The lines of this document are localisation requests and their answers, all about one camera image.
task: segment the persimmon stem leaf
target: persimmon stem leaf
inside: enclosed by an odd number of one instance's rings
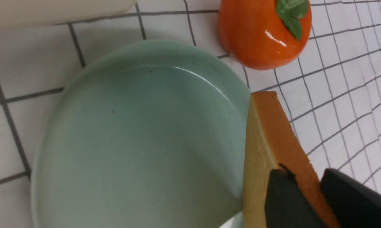
[[[302,37],[299,19],[305,17],[308,8],[308,0],[278,0],[276,3],[276,14],[297,40]]]

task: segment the mint green plate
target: mint green plate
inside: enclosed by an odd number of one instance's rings
[[[32,178],[36,228],[216,228],[241,210],[249,90],[217,58],[124,47],[65,89]]]

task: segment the ceramic plate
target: ceramic plate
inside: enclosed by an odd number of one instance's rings
[[[33,173],[36,228],[216,228],[241,210],[249,90],[217,58],[124,47],[65,89]]]

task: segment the white tiled countertop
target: white tiled countertop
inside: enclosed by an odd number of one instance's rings
[[[0,228],[31,228],[34,152],[80,69],[143,39],[196,45],[251,91],[276,91],[316,172],[340,169],[381,194],[381,1],[312,0],[311,38],[287,66],[256,71],[217,36],[219,0],[139,0],[119,16],[0,31]]]

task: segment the black object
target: black object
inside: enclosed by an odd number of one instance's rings
[[[335,169],[326,169],[321,191],[341,227],[381,228],[381,195]]]
[[[271,170],[265,217],[268,228],[327,228],[296,185],[294,174],[285,166]]]

